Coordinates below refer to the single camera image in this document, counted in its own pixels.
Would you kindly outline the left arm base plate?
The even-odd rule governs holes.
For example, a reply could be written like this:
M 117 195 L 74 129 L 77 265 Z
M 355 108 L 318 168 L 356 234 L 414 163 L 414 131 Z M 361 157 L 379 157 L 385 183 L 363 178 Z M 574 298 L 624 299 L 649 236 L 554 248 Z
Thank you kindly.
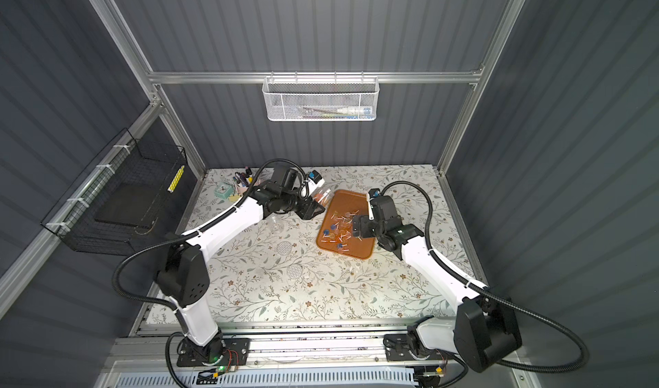
M 177 348 L 178 367 L 241 367 L 250 352 L 249 338 L 215 338 L 206 346 L 197 346 L 184 338 Z

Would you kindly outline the round patterned jar lid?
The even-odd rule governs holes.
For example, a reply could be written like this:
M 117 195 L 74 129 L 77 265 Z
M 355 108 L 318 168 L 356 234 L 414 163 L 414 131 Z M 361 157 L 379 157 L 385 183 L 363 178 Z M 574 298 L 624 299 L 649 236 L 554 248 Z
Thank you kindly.
M 286 256 L 293 251 L 293 244 L 290 242 L 280 242 L 276 247 L 276 252 L 282 256 Z

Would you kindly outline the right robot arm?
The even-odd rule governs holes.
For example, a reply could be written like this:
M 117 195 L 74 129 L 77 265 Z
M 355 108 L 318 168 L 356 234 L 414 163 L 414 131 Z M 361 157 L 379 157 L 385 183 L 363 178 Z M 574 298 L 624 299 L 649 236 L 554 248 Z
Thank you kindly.
M 522 346 L 518 321 L 512 309 L 480 295 L 470 287 L 482 287 L 428 244 L 429 235 L 405 224 L 391 197 L 378 189 L 367 194 L 368 213 L 353 219 L 353 234 L 374 238 L 414 268 L 440 291 L 456 313 L 453 326 L 428 318 L 408 331 L 408 346 L 414 355 L 431 350 L 458 354 L 475 372 L 483 372 Z

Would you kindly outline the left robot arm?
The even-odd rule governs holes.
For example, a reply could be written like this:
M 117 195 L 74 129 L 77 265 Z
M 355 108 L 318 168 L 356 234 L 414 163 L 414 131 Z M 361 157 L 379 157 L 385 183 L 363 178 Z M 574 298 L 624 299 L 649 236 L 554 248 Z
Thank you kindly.
M 173 304 L 183 335 L 197 347 L 205 348 L 221 338 L 207 298 L 211 259 L 236 236 L 272 214 L 293 212 L 302 220 L 311 220 L 325 211 L 313 197 L 324 186 L 319 171 L 306 173 L 288 160 L 274 164 L 269 179 L 261 180 L 262 170 L 257 171 L 234 205 L 171 245 L 164 267 L 155 275 L 165 301 Z

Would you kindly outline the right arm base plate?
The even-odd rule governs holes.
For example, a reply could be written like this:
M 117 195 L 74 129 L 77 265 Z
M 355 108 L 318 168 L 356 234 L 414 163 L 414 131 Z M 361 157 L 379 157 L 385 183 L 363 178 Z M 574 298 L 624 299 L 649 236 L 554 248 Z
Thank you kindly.
M 385 334 L 384 353 L 388 362 L 446 361 L 438 350 L 424 348 L 416 337 L 408 334 Z

